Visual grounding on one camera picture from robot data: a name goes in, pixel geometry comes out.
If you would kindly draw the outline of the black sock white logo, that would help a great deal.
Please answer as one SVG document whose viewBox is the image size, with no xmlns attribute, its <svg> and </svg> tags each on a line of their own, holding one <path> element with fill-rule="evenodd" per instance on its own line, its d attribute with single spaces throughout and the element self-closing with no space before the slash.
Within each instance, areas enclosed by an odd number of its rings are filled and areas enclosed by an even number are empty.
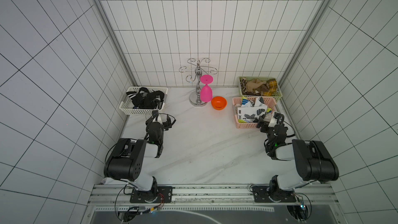
<svg viewBox="0 0 398 224">
<path fill-rule="evenodd" d="M 163 106 L 165 93 L 160 90 L 153 91 L 148 94 L 147 98 L 151 109 L 160 109 Z"/>
</svg>

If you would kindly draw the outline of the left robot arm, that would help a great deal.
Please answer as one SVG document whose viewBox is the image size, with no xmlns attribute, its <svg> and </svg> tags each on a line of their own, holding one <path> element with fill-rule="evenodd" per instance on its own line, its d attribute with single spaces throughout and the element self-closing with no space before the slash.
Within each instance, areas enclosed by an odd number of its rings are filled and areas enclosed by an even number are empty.
<svg viewBox="0 0 398 224">
<path fill-rule="evenodd" d="M 155 177 L 142 172 L 145 158 L 157 159 L 164 148 L 164 132 L 175 124 L 175 117 L 153 111 L 145 122 L 146 135 L 142 139 L 120 138 L 106 155 L 104 185 L 125 183 L 137 195 L 154 201 L 158 195 Z"/>
</svg>

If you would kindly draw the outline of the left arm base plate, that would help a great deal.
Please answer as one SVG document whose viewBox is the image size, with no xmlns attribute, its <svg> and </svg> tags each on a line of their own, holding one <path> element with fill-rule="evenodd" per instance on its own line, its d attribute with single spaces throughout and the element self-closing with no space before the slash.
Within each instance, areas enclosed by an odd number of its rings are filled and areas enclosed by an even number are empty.
<svg viewBox="0 0 398 224">
<path fill-rule="evenodd" d="M 171 203 L 173 196 L 172 186 L 158 186 L 150 191 L 133 190 L 130 195 L 130 203 L 160 204 Z"/>
</svg>

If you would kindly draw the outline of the black sock white stripes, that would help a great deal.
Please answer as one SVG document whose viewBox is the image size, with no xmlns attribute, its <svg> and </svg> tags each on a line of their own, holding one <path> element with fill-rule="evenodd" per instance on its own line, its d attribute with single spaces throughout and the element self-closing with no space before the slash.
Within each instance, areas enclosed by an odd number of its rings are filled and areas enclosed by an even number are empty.
<svg viewBox="0 0 398 224">
<path fill-rule="evenodd" d="M 135 107 L 139 107 L 144 101 L 143 94 L 141 92 L 128 91 L 126 95 Z"/>
</svg>

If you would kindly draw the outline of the black grey argyle sock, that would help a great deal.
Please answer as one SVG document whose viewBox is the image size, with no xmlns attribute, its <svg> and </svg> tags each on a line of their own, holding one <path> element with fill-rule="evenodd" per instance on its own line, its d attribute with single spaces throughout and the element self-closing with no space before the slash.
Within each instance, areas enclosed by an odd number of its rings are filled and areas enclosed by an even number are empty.
<svg viewBox="0 0 398 224">
<path fill-rule="evenodd" d="M 141 87 L 137 94 L 137 107 L 140 109 L 153 110 L 157 106 L 155 98 L 154 92 L 149 91 L 145 87 Z"/>
</svg>

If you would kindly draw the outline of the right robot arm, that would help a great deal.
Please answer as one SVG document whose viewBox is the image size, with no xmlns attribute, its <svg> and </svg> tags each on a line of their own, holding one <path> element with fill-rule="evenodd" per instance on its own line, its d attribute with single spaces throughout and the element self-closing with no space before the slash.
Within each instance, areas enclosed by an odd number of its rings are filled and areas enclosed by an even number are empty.
<svg viewBox="0 0 398 224">
<path fill-rule="evenodd" d="M 295 163 L 294 169 L 275 175 L 270 180 L 266 192 L 271 201 L 281 202 L 295 189 L 314 181 L 327 183 L 339 178 L 339 169 L 323 142 L 297 139 L 286 142 L 289 135 L 283 114 L 273 112 L 260 115 L 257 128 L 267 136 L 264 148 L 272 160 Z"/>
</svg>

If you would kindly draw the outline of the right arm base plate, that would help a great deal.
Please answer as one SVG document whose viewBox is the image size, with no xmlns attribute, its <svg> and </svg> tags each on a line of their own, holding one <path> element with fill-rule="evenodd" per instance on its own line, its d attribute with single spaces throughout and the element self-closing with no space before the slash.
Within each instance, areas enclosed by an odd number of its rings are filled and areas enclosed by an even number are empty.
<svg viewBox="0 0 398 224">
<path fill-rule="evenodd" d="M 296 197 L 291 191 L 276 189 L 271 192 L 269 186 L 251 185 L 249 191 L 254 196 L 255 203 L 295 203 Z"/>
</svg>

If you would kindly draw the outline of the yellow brown plaid sock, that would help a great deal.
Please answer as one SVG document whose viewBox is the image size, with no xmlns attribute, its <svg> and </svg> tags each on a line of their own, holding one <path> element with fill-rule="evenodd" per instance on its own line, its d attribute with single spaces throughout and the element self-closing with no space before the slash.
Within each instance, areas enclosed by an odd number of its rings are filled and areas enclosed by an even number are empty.
<svg viewBox="0 0 398 224">
<path fill-rule="evenodd" d="M 269 79 L 266 82 L 266 86 L 268 87 L 268 93 L 267 93 L 268 96 L 274 95 L 278 89 L 277 81 L 274 78 Z"/>
</svg>

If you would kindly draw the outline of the tan beige sock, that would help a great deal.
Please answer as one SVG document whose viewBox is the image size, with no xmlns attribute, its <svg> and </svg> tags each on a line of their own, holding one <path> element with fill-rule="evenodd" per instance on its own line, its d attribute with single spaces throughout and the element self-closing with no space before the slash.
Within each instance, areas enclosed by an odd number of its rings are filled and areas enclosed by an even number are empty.
<svg viewBox="0 0 398 224">
<path fill-rule="evenodd" d="M 268 87 L 266 81 L 253 79 L 247 81 L 245 78 L 241 82 L 241 91 L 243 95 L 267 95 Z"/>
</svg>

